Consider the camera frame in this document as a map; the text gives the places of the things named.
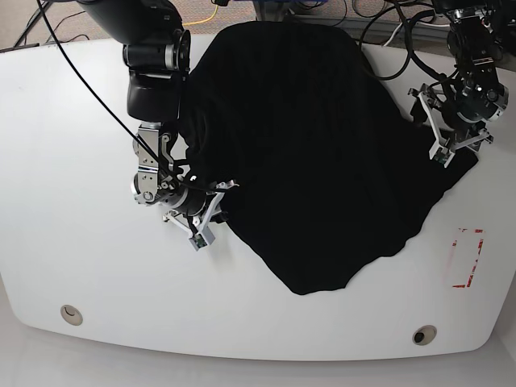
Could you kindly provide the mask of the black robot arm image-left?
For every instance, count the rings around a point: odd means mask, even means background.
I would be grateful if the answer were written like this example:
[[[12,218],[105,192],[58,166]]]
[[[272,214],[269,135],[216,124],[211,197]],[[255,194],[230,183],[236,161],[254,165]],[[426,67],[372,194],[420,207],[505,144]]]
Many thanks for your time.
[[[169,1],[81,1],[79,5],[123,46],[129,72],[127,113],[140,121],[132,136],[138,157],[131,186],[134,199],[145,206],[167,206],[163,220],[181,228],[193,249],[210,246],[215,237],[209,225],[226,221],[220,202],[236,183],[202,185],[196,175],[184,172],[186,160],[172,157],[191,48],[191,34],[177,8]]]

